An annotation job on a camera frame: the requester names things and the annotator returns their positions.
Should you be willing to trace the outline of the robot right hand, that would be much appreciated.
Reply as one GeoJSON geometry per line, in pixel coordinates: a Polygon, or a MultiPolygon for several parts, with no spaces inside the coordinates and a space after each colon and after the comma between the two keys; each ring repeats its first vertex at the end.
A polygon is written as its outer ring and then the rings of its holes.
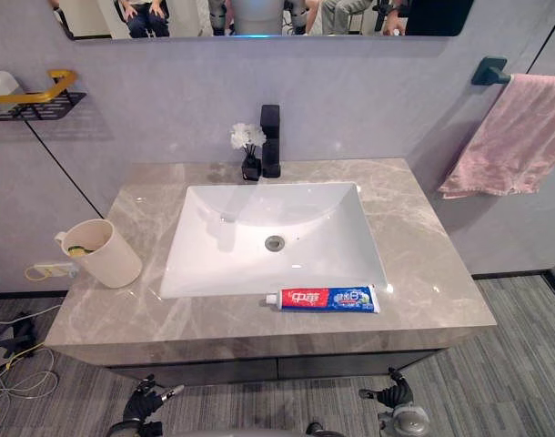
{"type": "Polygon", "coordinates": [[[389,367],[388,376],[394,382],[393,386],[387,387],[381,391],[360,389],[358,391],[358,396],[361,399],[376,400],[390,409],[395,409],[400,405],[413,402],[413,392],[403,374],[399,370],[389,367]]]}

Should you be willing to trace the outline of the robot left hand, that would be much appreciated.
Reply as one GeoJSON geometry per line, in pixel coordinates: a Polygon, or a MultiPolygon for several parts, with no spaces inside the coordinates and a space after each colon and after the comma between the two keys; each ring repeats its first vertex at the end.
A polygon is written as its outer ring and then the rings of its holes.
{"type": "Polygon", "coordinates": [[[124,408],[124,422],[144,423],[149,416],[185,389],[184,384],[168,388],[163,392],[157,392],[155,387],[156,378],[153,373],[148,374],[138,383],[124,408]]]}

